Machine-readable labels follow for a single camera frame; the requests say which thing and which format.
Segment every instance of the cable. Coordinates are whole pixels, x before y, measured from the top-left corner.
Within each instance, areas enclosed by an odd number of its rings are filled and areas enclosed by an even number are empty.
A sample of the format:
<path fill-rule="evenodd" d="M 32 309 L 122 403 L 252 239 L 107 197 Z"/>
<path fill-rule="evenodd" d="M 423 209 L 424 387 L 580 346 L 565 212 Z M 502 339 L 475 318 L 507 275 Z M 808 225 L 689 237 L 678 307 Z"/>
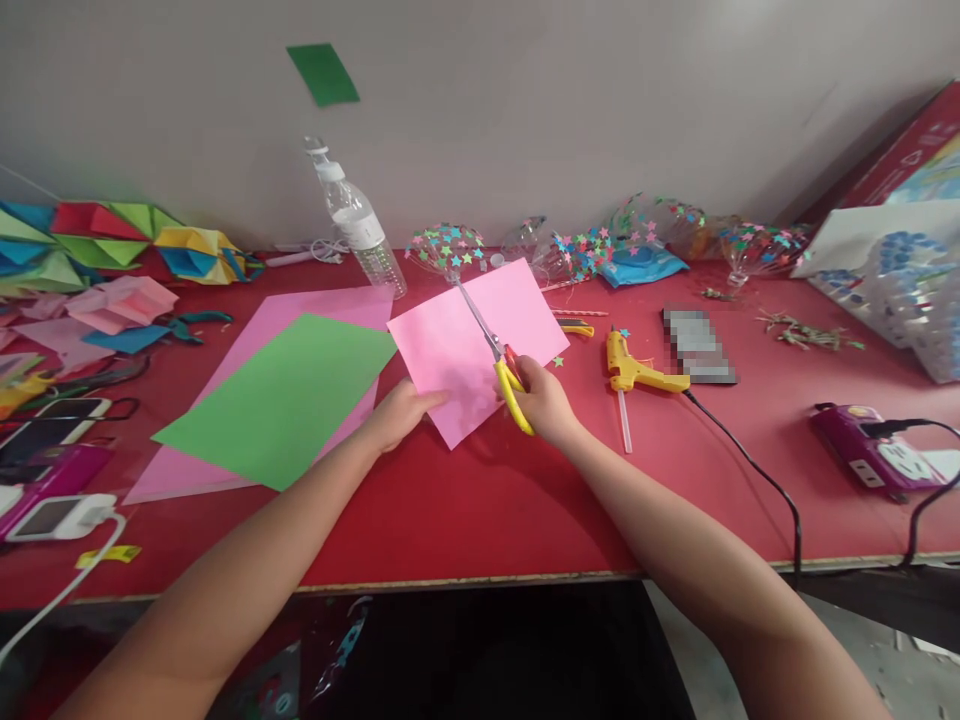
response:
<path fill-rule="evenodd" d="M 913 418 L 910 420 L 887 420 L 885 422 L 863 424 L 860 427 L 872 438 L 888 438 L 895 433 L 903 432 L 907 428 L 918 427 L 921 425 L 936 425 L 937 427 L 942 427 L 944 430 L 953 433 L 957 436 L 957 438 L 960 438 L 960 430 L 957 430 L 946 423 L 937 422 L 936 420 L 927 420 L 925 418 Z M 953 490 L 957 485 L 960 485 L 960 473 L 957 473 L 957 476 L 953 480 L 948 482 L 914 508 L 913 512 L 910 514 L 910 536 L 907 540 L 907 552 L 903 556 L 903 560 L 900 561 L 899 567 L 909 567 L 913 564 L 913 558 L 916 557 L 917 544 L 920 541 L 920 515 L 924 510 L 933 505 L 933 503 L 946 495 L 948 492 Z"/>
<path fill-rule="evenodd" d="M 717 418 L 707 410 L 703 405 L 700 404 L 700 401 L 694 396 L 689 390 L 684 390 L 683 394 L 696 405 L 704 415 L 713 420 L 718 428 L 723 430 L 724 434 L 733 441 L 733 444 L 737 446 L 737 450 L 747 459 L 747 462 L 753 466 L 753 469 L 760 473 L 763 476 L 763 479 L 768 483 L 773 485 L 781 497 L 787 501 L 787 505 L 790 506 L 790 514 L 793 515 L 793 579 L 790 582 L 790 587 L 794 590 L 799 589 L 800 587 L 800 572 L 803 569 L 803 526 L 800 523 L 800 511 L 797 509 L 796 503 L 793 502 L 793 498 L 787 494 L 787 491 L 780 487 L 780 484 L 774 480 L 772 477 L 767 475 L 766 471 L 757 464 L 757 461 L 754 460 L 750 453 L 747 452 L 747 449 L 740 444 L 740 441 L 734 437 L 733 433 L 727 430 L 726 426 L 717 420 Z"/>
<path fill-rule="evenodd" d="M 73 581 L 67 585 L 59 595 L 51 600 L 43 610 L 34 615 L 33 619 L 20 628 L 19 632 L 10 638 L 10 641 L 3 646 L 3 649 L 0 650 L 0 667 L 3 667 L 3 663 L 6 662 L 7 657 L 11 652 L 13 652 L 13 648 L 16 646 L 16 644 L 23 640 L 27 633 L 33 630 L 33 628 L 35 628 L 41 620 L 49 615 L 57 605 L 63 602 L 70 593 L 76 590 L 80 586 L 80 583 L 87 578 L 87 575 L 93 572 L 93 569 L 100 563 L 101 560 L 103 560 L 104 555 L 110 552 L 110 549 L 116 544 L 117 540 L 120 538 L 120 535 L 123 533 L 124 528 L 127 526 L 127 519 L 123 515 L 114 512 L 107 513 L 104 517 L 111 518 L 117 523 L 117 527 L 113 531 L 113 535 L 111 535 L 110 539 L 107 540 L 107 543 L 100 548 L 100 552 L 94 555 L 93 560 L 90 561 L 90 564 L 81 570 L 73 579 Z"/>

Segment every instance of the person's right hand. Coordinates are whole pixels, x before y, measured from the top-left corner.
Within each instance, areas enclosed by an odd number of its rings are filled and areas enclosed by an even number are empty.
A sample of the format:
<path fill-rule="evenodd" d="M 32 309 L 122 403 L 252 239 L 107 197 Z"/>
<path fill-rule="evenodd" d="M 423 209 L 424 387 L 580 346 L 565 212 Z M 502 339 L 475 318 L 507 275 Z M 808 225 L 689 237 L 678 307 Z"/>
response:
<path fill-rule="evenodd" d="M 517 404 L 537 435 L 559 446 L 583 432 L 560 381 L 528 355 L 521 355 L 517 365 L 521 382 L 530 388 L 529 392 L 515 393 Z"/>

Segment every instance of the red table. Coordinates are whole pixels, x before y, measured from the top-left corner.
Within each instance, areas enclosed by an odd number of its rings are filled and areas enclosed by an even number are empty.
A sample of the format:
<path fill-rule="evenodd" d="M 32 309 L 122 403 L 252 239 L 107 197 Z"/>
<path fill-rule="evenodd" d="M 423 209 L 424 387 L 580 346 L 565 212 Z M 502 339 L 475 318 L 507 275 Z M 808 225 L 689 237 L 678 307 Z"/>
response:
<path fill-rule="evenodd" d="M 399 314 L 446 288 L 442 279 L 403 263 L 410 292 Z M 897 351 L 804 282 L 751 280 L 743 305 L 700 297 L 723 287 L 720 265 L 701 267 L 653 285 L 612 290 L 596 280 L 546 295 L 553 307 L 606 310 L 597 337 L 571 335 L 555 370 L 584 423 L 621 450 L 616 396 L 606 380 L 604 338 L 611 321 L 630 330 L 630 350 L 669 366 L 660 311 L 683 301 L 710 310 L 741 383 L 697 386 L 697 396 L 793 496 L 803 517 L 808 568 L 884 565 L 902 554 L 911 506 L 855 485 L 813 434 L 807 416 L 816 402 L 872 405 L 888 418 L 931 417 L 960 425 L 960 385 L 936 386 L 907 352 Z M 183 413 L 216 369 L 263 297 L 363 283 L 356 264 L 301 264 L 265 273 L 253 284 L 180 291 L 180 312 L 223 310 L 236 322 L 208 326 L 206 345 L 159 346 L 142 379 L 105 392 L 140 398 L 122 426 L 105 423 L 88 437 L 122 433 L 117 455 L 90 492 L 125 493 L 157 449 L 149 438 Z M 853 327 L 866 352 L 803 352 L 765 335 L 759 309 L 787 312 L 822 328 Z M 522 351 L 522 338 L 504 338 Z M 30 349 L 18 341 L 8 352 Z M 397 355 L 384 370 L 386 392 L 404 375 Z M 783 500 L 686 399 L 638 388 L 627 396 L 632 462 L 710 513 L 764 559 L 787 565 L 792 524 Z M 953 447 L 946 434 L 911 433 L 924 448 Z M 122 544 L 139 545 L 131 564 L 106 562 L 74 601 L 156 596 L 219 538 L 274 493 L 246 488 L 122 508 L 129 524 Z M 926 558 L 960 558 L 960 494 L 924 515 Z M 74 542 L 14 548 L 0 557 L 0 609 L 39 607 L 74 576 L 84 551 L 98 548 L 109 524 Z M 638 572 L 623 541 L 579 476 L 559 453 L 520 433 L 500 413 L 454 452 L 427 425 L 380 460 L 343 514 L 303 579 L 303 591 L 449 586 L 462 583 L 574 580 Z"/>

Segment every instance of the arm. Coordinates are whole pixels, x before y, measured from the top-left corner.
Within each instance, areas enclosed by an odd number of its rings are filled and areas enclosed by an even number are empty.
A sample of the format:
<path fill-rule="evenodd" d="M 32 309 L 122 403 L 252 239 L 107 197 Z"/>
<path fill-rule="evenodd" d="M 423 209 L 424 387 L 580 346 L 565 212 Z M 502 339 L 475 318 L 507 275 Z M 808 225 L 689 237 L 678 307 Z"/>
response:
<path fill-rule="evenodd" d="M 583 475 L 640 565 L 717 646 L 754 720 L 889 718 L 806 603 L 743 541 L 577 421 L 560 382 L 521 358 L 524 415 Z"/>
<path fill-rule="evenodd" d="M 376 459 L 444 399 L 418 396 L 409 380 L 397 385 L 360 429 L 184 573 L 56 718 L 203 718 Z"/>

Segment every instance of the floor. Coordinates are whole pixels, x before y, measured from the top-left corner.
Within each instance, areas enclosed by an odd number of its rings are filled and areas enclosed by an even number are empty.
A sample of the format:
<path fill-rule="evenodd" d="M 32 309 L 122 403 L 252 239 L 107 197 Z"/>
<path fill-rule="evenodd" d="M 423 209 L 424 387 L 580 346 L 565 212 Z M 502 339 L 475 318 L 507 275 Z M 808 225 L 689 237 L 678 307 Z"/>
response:
<path fill-rule="evenodd" d="M 647 591 L 673 649 L 698 718 L 746 720 L 733 678 L 716 649 L 652 582 Z M 804 596 L 877 688 L 897 720 L 960 720 L 960 665 L 922 652 L 910 638 Z"/>

